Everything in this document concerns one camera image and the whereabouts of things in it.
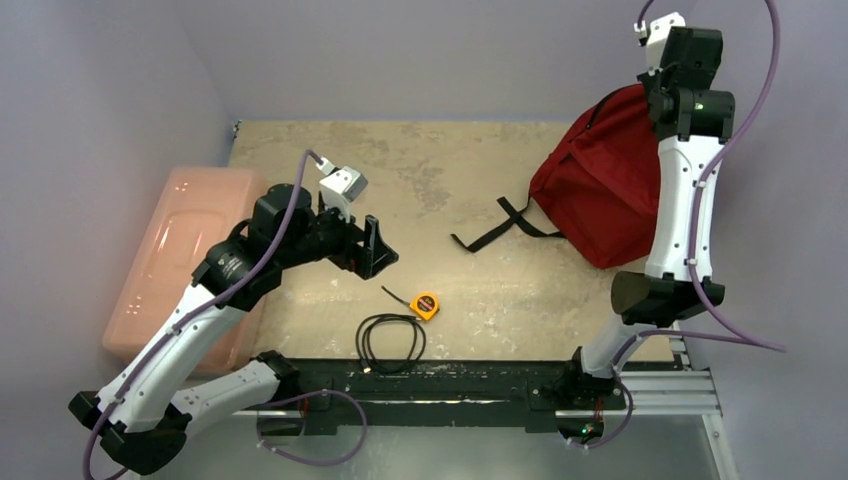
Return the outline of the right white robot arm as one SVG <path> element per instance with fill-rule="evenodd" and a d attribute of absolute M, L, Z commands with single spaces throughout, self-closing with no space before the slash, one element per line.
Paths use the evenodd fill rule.
<path fill-rule="evenodd" d="M 573 358 L 561 392 L 584 407 L 615 387 L 616 368 L 653 330 L 719 304 L 724 286 L 712 281 L 709 233 L 720 163 L 733 134 L 735 97 L 715 90 L 723 37 L 715 29 L 685 26 L 668 15 L 636 28 L 646 50 L 647 70 L 639 77 L 648 116 L 658 141 L 660 191 L 657 225 L 643 273 L 614 276 L 615 313 L 602 331 Z"/>

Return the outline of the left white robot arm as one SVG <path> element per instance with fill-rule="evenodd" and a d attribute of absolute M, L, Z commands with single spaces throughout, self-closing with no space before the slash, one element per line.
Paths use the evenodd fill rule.
<path fill-rule="evenodd" d="M 125 370 L 71 399 L 71 413 L 90 431 L 88 446 L 100 447 L 122 472 L 149 475 L 191 436 L 237 411 L 325 403 L 330 388 L 303 382 L 300 370 L 274 350 L 233 373 L 185 386 L 211 347 L 281 285 L 287 269 L 325 259 L 370 279 L 398 255 L 374 216 L 358 226 L 338 208 L 314 211 L 300 186 L 272 186 L 252 216 L 208 250 L 169 318 Z"/>

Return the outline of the red student backpack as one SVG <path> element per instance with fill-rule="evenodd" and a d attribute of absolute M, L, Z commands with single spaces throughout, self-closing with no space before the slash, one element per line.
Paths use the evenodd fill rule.
<path fill-rule="evenodd" d="M 647 256 L 658 218 L 660 164 L 641 84 L 612 91 L 569 128 L 532 176 L 527 203 L 592 266 Z"/>

